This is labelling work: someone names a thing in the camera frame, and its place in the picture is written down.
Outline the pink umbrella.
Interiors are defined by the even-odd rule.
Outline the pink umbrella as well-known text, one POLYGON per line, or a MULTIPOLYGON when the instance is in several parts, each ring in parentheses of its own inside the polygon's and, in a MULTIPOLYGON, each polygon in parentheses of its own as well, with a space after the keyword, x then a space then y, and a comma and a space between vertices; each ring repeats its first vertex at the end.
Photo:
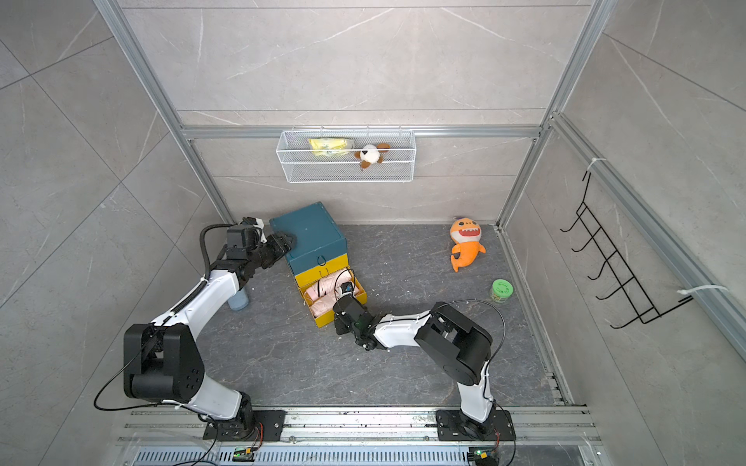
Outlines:
POLYGON ((359 287, 354 282, 352 272, 349 270, 342 270, 316 281, 303 292, 303 295, 311 302, 316 302, 320 298, 328 295, 333 295, 335 297, 341 296, 343 294, 342 285, 344 285, 344 283, 352 283, 354 285, 355 295, 361 294, 359 287))
POLYGON ((320 318, 320 316, 331 312, 333 310, 334 304, 335 300, 332 296, 328 297, 328 299, 324 297, 324 299, 315 301, 311 306, 310 311, 313 314, 314 318, 320 318))

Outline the teal drawer cabinet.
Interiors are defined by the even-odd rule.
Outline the teal drawer cabinet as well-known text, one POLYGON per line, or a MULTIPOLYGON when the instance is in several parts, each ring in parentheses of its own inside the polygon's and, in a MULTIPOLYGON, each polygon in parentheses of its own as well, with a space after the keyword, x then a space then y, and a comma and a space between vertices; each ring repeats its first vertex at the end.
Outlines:
POLYGON ((348 252, 347 239, 322 202, 270 219, 274 232, 295 236, 296 244, 286 260, 299 275, 348 252))

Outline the yellow drawer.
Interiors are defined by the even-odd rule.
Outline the yellow drawer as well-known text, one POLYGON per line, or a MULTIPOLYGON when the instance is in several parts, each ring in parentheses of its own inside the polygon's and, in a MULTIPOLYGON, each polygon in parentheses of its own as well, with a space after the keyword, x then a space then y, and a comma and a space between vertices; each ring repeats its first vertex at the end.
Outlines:
POLYGON ((367 303, 367 293, 351 269, 342 269, 301 287, 300 294, 318 328, 333 322, 333 306, 343 294, 344 283, 352 283, 355 299, 363 305, 367 303))

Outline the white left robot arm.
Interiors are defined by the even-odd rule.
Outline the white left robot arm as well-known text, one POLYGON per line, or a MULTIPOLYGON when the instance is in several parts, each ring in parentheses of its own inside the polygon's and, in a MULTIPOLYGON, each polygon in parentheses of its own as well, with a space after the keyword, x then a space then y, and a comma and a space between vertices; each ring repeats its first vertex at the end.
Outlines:
POLYGON ((250 396, 206 375, 196 340, 223 304, 258 269, 268 269, 296 246, 295 235, 266 234, 264 223, 215 223, 199 234, 204 274, 170 310, 124 333, 124 394, 155 405, 184 407, 216 425, 254 429, 250 396))

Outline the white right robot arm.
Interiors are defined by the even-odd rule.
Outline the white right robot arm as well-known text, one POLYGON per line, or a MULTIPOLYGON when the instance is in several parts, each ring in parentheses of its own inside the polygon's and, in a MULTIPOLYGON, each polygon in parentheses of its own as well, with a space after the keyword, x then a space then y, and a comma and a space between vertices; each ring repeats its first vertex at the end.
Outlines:
POLYGON ((333 305, 335 330, 350 333, 367 351, 419 348, 452 380, 460 392, 462 418, 485 423, 493 411, 489 365, 493 337, 485 328, 446 302, 419 314, 374 316, 350 293, 333 305))

